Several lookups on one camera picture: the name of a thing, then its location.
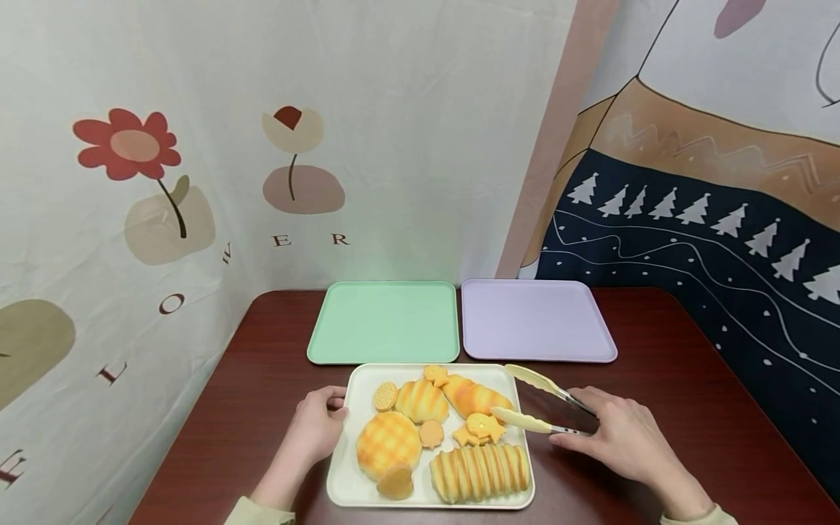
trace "green tray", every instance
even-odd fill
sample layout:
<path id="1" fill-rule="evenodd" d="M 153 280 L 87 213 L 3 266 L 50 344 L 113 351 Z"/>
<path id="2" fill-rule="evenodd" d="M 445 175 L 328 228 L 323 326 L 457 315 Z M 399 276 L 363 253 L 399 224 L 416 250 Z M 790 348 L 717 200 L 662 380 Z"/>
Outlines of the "green tray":
<path id="1" fill-rule="evenodd" d="M 451 283 L 337 282 L 327 290 L 307 357 L 316 365 L 449 363 L 460 349 Z"/>

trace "white tree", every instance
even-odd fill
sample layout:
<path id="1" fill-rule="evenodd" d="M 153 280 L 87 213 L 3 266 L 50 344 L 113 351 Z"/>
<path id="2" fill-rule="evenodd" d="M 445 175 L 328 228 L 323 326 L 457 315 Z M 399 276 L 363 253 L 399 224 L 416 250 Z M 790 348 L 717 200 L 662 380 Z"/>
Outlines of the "white tree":
<path id="1" fill-rule="evenodd" d="M 591 177 L 581 182 L 578 187 L 572 190 L 568 197 L 572 199 L 573 204 L 577 204 L 578 202 L 592 204 L 592 196 L 595 195 L 596 177 L 598 177 L 597 172 L 593 173 Z"/>
<path id="2" fill-rule="evenodd" d="M 717 230 L 718 235 L 723 234 L 730 234 L 735 239 L 738 238 L 738 228 L 741 228 L 741 221 L 744 217 L 747 217 L 747 203 L 741 205 L 740 208 L 735 210 L 734 212 L 730 213 L 726 217 L 722 218 L 721 220 L 717 221 L 717 224 L 711 227 L 711 229 Z"/>
<path id="3" fill-rule="evenodd" d="M 627 194 L 627 186 L 629 185 L 625 184 L 622 190 L 619 193 L 616 193 L 615 197 L 607 202 L 604 202 L 604 205 L 598 208 L 599 212 L 604 212 L 604 217 L 607 215 L 622 214 L 622 204 L 624 203 L 624 196 Z"/>
<path id="4" fill-rule="evenodd" d="M 811 290 L 808 297 L 814 301 L 822 297 L 834 304 L 840 304 L 840 265 L 832 266 L 826 273 L 814 276 L 813 281 L 803 286 Z"/>
<path id="5" fill-rule="evenodd" d="M 644 204 L 644 189 L 647 187 L 648 185 L 645 184 L 642 191 L 640 191 L 636 198 L 633 199 L 633 204 L 631 204 L 630 209 L 624 213 L 625 215 L 632 217 L 633 215 L 639 215 L 642 212 L 642 205 Z"/>
<path id="6" fill-rule="evenodd" d="M 793 272 L 799 270 L 799 261 L 805 257 L 805 247 L 810 243 L 810 239 L 805 239 L 805 242 L 795 247 L 788 255 L 783 256 L 771 266 L 776 270 L 776 279 L 784 277 L 790 282 L 793 282 Z"/>
<path id="7" fill-rule="evenodd" d="M 671 193 L 662 199 L 662 202 L 656 205 L 654 210 L 648 215 L 654 216 L 654 221 L 658 221 L 660 217 L 673 217 L 671 210 L 674 209 L 674 201 L 677 200 L 677 189 L 671 190 Z"/>
<path id="8" fill-rule="evenodd" d="M 706 206 L 709 205 L 709 196 L 711 193 L 706 193 L 700 197 L 694 204 L 683 210 L 683 213 L 677 215 L 677 218 L 682 220 L 683 224 L 697 223 L 705 224 L 703 218 L 706 216 Z"/>
<path id="9" fill-rule="evenodd" d="M 761 230 L 752 239 L 744 243 L 749 246 L 750 255 L 758 253 L 762 257 L 767 257 L 767 248 L 773 245 L 773 237 L 775 237 L 776 231 L 779 228 L 778 223 L 780 220 L 777 218 L 774 223 L 770 223 L 767 228 Z"/>

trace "dark red table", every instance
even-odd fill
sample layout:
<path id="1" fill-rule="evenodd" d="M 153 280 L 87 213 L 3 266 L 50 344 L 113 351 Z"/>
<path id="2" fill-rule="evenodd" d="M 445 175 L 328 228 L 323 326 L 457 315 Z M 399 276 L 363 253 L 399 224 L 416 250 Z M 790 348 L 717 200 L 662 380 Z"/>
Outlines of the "dark red table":
<path id="1" fill-rule="evenodd" d="M 257 298 L 213 372 L 132 525 L 221 524 L 263 475 L 295 406 L 352 367 L 307 361 L 322 291 Z M 527 364 L 561 386 L 598 386 L 648 405 L 685 465 L 744 524 L 840 523 L 840 512 L 724 364 L 680 304 L 649 288 L 595 290 L 615 339 L 610 365 Z M 459 362 L 472 360 L 461 353 Z M 520 388 L 522 410 L 557 423 L 577 416 L 548 394 Z M 348 510 L 324 487 L 326 462 L 297 501 L 299 523 L 444 525 L 655 523 L 659 504 L 643 486 L 530 434 L 537 493 L 521 512 Z"/>

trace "square tray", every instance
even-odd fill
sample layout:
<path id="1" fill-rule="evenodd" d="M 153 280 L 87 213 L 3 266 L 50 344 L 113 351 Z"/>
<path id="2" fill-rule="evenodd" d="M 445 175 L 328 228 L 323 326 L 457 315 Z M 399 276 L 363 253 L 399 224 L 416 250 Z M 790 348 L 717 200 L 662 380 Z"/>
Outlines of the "square tray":
<path id="1" fill-rule="evenodd" d="M 360 281 L 327 289 L 307 357 L 316 365 L 449 363 L 460 351 L 452 283 Z"/>
<path id="2" fill-rule="evenodd" d="M 516 380 L 500 365 L 446 365 L 450 374 L 459 374 L 481 383 L 499 392 L 513 403 L 516 411 L 520 410 Z M 432 474 L 428 464 L 440 452 L 450 451 L 458 445 L 452 438 L 464 419 L 449 406 L 449 417 L 444 421 L 444 442 L 435 450 L 423 449 L 420 461 L 414 470 L 414 493 L 406 500 L 392 501 L 382 497 L 376 491 L 376 483 L 368 478 L 356 461 L 356 439 L 362 428 L 374 417 L 373 393 L 385 381 L 393 381 L 402 386 L 406 381 L 423 377 L 423 365 L 362 365 L 350 375 L 347 385 L 345 406 L 349 415 L 344 422 L 344 432 L 333 452 L 327 474 L 327 494 L 329 499 L 341 507 L 400 507 L 400 508 L 443 508 L 443 509 L 481 509 L 481 510 L 517 510 L 530 505 L 534 495 L 533 466 L 528 452 L 525 431 L 508 426 L 507 432 L 499 443 L 510 443 L 525 448 L 531 471 L 531 488 L 527 491 L 492 498 L 487 501 L 460 505 L 449 505 L 440 499 L 432 486 Z"/>
<path id="3" fill-rule="evenodd" d="M 610 363 L 618 356 L 582 282 L 469 279 L 461 306 L 464 349 L 479 360 Z"/>

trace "purple tray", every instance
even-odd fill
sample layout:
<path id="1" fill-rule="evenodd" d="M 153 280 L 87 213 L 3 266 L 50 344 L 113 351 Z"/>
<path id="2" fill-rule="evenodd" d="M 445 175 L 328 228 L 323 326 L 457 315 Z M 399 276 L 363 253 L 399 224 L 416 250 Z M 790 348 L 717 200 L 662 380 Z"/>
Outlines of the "purple tray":
<path id="1" fill-rule="evenodd" d="M 464 349 L 479 360 L 609 363 L 618 349 L 578 281 L 469 279 L 461 285 Z"/>

